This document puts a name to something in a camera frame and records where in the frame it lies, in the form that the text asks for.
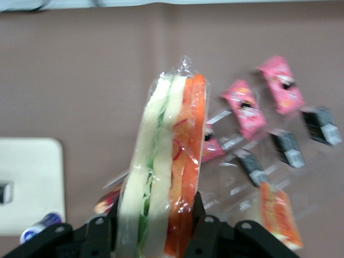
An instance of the snack bar wrapper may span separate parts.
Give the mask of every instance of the snack bar wrapper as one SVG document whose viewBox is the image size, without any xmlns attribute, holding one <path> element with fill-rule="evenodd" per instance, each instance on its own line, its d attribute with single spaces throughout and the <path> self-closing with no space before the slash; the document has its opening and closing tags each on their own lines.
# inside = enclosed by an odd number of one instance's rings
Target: snack bar wrapper
<svg viewBox="0 0 344 258">
<path fill-rule="evenodd" d="M 266 125 L 264 115 L 246 81 L 235 81 L 221 96 L 233 109 L 244 138 L 250 139 Z"/>
<path fill-rule="evenodd" d="M 263 226 L 291 250 L 303 247 L 289 196 L 269 183 L 260 184 L 260 212 Z"/>
<path fill-rule="evenodd" d="M 184 58 L 153 82 L 119 200 L 116 257 L 182 257 L 202 157 L 209 84 Z"/>
<path fill-rule="evenodd" d="M 285 58 L 275 55 L 258 67 L 267 81 L 280 114 L 288 114 L 305 103 Z"/>
</svg>

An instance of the plastic wrap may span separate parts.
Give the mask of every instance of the plastic wrap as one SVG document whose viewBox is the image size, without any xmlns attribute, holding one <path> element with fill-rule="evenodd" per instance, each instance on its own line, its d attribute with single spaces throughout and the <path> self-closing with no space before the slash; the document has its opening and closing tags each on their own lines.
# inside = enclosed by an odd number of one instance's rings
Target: plastic wrap
<svg viewBox="0 0 344 258">
<path fill-rule="evenodd" d="M 235 81 L 222 97 L 228 101 L 234 111 L 240 124 L 240 133 L 244 138 L 252 138 L 266 124 L 254 94 L 245 81 Z"/>
<path fill-rule="evenodd" d="M 184 58 L 152 84 L 120 195 L 116 257 L 182 257 L 192 235 L 205 78 Z"/>
<path fill-rule="evenodd" d="M 225 112 L 220 116 L 226 116 L 229 111 Z M 207 162 L 216 157 L 222 156 L 225 154 L 222 146 L 220 145 L 216 134 L 213 130 L 213 124 L 217 122 L 220 118 L 214 117 L 206 122 L 205 125 L 205 135 L 204 135 L 204 143 L 203 143 L 203 152 L 202 152 L 202 162 Z"/>
<path fill-rule="evenodd" d="M 278 113 L 288 114 L 304 105 L 301 92 L 285 58 L 275 55 L 258 69 L 267 81 Z"/>
</svg>

